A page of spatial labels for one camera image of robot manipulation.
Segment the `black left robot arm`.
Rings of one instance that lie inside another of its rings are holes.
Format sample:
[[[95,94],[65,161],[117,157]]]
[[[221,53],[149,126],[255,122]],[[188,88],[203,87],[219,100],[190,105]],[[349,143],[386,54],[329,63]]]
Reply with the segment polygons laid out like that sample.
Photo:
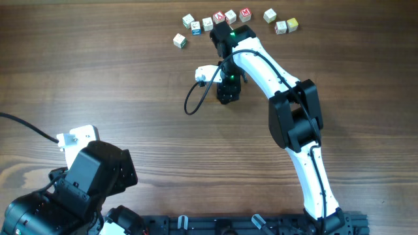
[[[107,215],[107,197],[138,182],[129,150],[102,141],[82,148],[70,168],[52,170],[41,189],[13,200],[2,234],[147,234],[141,216],[118,206]]]

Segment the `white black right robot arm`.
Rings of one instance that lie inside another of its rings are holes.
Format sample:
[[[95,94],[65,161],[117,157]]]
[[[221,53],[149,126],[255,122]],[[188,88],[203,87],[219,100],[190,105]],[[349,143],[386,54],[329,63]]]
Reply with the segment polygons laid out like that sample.
[[[288,152],[302,187],[307,231],[355,234],[355,227],[333,197],[323,165],[323,118],[315,84],[311,80],[301,82],[282,69],[248,25],[231,29],[221,22],[211,30],[210,39],[222,58],[211,75],[221,78],[217,87],[220,103],[238,100],[245,75],[250,75],[266,95],[270,134]]]

